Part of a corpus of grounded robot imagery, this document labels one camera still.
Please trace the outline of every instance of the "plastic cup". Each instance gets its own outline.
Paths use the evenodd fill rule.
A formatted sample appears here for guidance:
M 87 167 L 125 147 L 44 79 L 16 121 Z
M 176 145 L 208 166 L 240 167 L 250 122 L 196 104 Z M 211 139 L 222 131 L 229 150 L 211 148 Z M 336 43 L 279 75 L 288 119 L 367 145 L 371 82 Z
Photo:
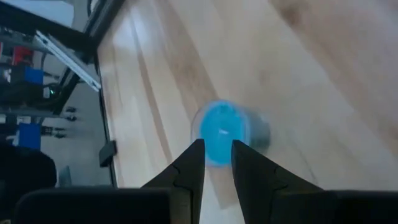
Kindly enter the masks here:
M 192 123 L 192 141 L 205 140 L 206 164 L 231 164 L 232 140 L 237 139 L 256 150 L 270 142 L 269 124 L 259 113 L 227 100 L 211 101 L 201 108 Z

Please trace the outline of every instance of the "wooden floor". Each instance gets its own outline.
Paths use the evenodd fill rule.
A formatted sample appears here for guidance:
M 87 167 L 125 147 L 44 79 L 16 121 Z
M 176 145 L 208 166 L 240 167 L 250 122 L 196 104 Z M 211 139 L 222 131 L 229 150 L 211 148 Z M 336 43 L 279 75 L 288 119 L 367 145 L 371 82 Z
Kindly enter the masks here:
M 118 185 L 190 144 L 206 102 L 265 113 L 265 155 L 324 189 L 398 189 L 393 0 L 127 0 L 98 49 Z M 229 169 L 206 168 L 202 223 L 243 223 Z

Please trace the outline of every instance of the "red object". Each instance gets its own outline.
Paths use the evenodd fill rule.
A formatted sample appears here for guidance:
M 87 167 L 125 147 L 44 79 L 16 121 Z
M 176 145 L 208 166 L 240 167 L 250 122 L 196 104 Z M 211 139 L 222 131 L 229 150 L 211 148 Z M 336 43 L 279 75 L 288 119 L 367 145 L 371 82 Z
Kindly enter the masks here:
M 33 50 L 26 47 L 14 47 L 14 55 L 12 56 L 12 65 L 18 65 L 21 62 L 32 65 Z

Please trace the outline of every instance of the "blue container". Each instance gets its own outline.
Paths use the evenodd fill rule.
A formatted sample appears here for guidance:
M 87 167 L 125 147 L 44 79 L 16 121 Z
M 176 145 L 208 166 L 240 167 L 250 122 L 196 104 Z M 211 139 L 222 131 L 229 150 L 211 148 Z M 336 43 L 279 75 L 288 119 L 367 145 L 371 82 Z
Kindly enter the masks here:
M 231 164 L 234 139 L 253 148 L 265 148 L 270 136 L 264 118 L 226 100 L 212 101 L 200 109 L 193 120 L 191 135 L 192 141 L 205 140 L 206 164 L 211 166 Z
M 31 83 L 43 85 L 44 72 L 40 69 L 25 67 L 25 80 Z
M 41 139 L 41 125 L 24 123 L 19 124 L 18 146 L 40 150 Z

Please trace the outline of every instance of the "blue object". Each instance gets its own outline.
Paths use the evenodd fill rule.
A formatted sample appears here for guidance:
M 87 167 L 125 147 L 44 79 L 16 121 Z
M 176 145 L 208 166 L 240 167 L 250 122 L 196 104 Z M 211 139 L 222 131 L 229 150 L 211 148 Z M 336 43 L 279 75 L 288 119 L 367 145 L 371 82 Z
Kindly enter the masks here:
M 41 125 L 24 123 L 19 124 L 18 146 L 40 150 L 41 139 Z
M 25 67 L 25 81 L 43 85 L 44 72 L 40 69 L 33 69 L 28 66 Z
M 232 140 L 245 139 L 245 119 L 239 108 L 227 101 L 210 105 L 200 124 L 206 156 L 213 165 L 231 164 Z

